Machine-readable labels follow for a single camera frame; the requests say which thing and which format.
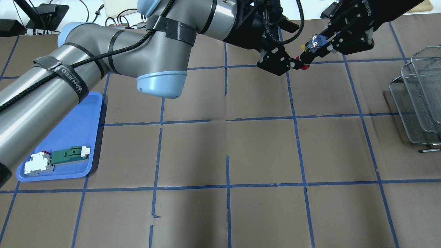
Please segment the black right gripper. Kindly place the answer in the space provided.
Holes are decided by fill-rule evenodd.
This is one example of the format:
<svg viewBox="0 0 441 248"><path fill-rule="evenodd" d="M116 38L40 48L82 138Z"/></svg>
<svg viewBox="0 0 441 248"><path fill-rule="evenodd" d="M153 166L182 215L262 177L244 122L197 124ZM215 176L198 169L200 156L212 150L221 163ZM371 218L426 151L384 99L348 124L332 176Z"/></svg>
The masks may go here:
<svg viewBox="0 0 441 248"><path fill-rule="evenodd" d="M329 5L321 18L329 19L321 32L325 37L321 55L331 52L349 55L371 50L375 45L373 33L390 21L373 0L339 0Z"/></svg>

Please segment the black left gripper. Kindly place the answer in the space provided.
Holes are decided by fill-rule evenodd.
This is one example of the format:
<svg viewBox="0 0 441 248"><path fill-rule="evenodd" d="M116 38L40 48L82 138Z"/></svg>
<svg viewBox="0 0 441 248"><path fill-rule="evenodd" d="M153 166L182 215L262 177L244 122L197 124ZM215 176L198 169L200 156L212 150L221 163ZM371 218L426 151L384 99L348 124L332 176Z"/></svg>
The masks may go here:
<svg viewBox="0 0 441 248"><path fill-rule="evenodd" d="M278 0L238 0L236 19L226 37L226 43L260 53L257 66L281 76L290 69L302 69L305 64L292 58L285 50L290 40L281 41L279 30L300 34L300 26L289 21Z"/></svg>

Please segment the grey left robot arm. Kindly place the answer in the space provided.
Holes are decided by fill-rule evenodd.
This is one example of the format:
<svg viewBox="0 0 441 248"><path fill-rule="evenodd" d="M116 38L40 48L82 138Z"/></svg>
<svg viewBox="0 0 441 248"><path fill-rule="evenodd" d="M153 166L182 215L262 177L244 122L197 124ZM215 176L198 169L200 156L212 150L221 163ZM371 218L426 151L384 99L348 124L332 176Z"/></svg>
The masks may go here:
<svg viewBox="0 0 441 248"><path fill-rule="evenodd" d="M278 0L139 0L145 33L91 22L66 24L57 49L33 60L1 91L1 186L22 160L109 73L135 78L145 94L176 99L198 34L260 52L258 66L282 75L301 64L284 44L301 34Z"/></svg>

